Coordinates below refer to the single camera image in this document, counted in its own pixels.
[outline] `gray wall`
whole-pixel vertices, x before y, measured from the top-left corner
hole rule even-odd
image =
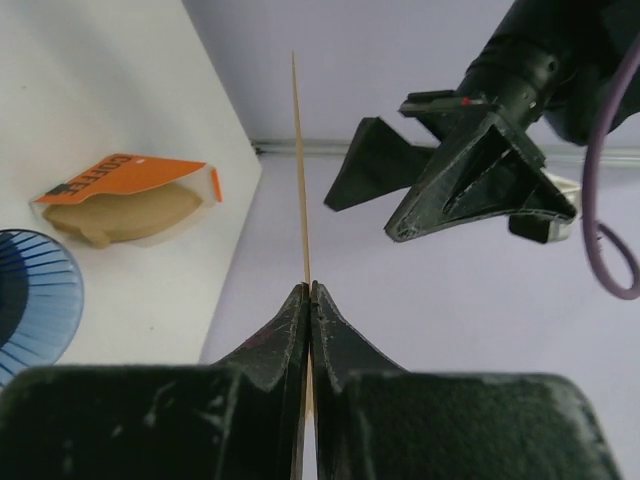
[[[407,93],[455,88],[511,0],[184,0],[251,138],[292,138],[295,49],[306,138],[350,139],[382,115],[411,140],[430,135],[397,113]],[[636,146],[640,118],[610,145]],[[544,122],[530,129],[559,143]]]
[[[382,227],[402,192],[341,213],[322,205],[340,163],[310,159],[306,173],[313,278],[347,320],[409,369],[568,376],[593,401],[625,478],[640,478],[639,303],[615,300],[596,284],[580,230],[540,246],[510,236],[499,218],[394,244]],[[303,278],[295,160],[263,164],[209,332],[208,361],[264,325]],[[600,217],[640,245],[632,214],[640,171],[610,170],[602,183]],[[609,261],[626,280],[619,259]],[[315,478],[309,463],[305,478]]]

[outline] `blue bowl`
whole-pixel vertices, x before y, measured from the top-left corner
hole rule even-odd
[[[0,386],[55,363],[83,306],[80,269],[65,247],[41,233],[0,230]]]

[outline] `purple cable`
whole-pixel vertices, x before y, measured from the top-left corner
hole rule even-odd
[[[582,233],[587,258],[593,274],[600,284],[612,295],[622,300],[635,300],[640,297],[640,267],[635,255],[629,247],[609,227],[600,223],[596,218],[596,191],[598,188],[598,164],[604,141],[611,129],[614,117],[620,107],[620,102],[636,70],[640,66],[640,34],[636,36],[629,51],[623,58],[616,71],[605,102],[601,105],[596,116],[582,171]],[[611,240],[620,254],[624,257],[633,278],[631,287],[624,288],[618,284],[607,269],[600,251],[598,233]]]

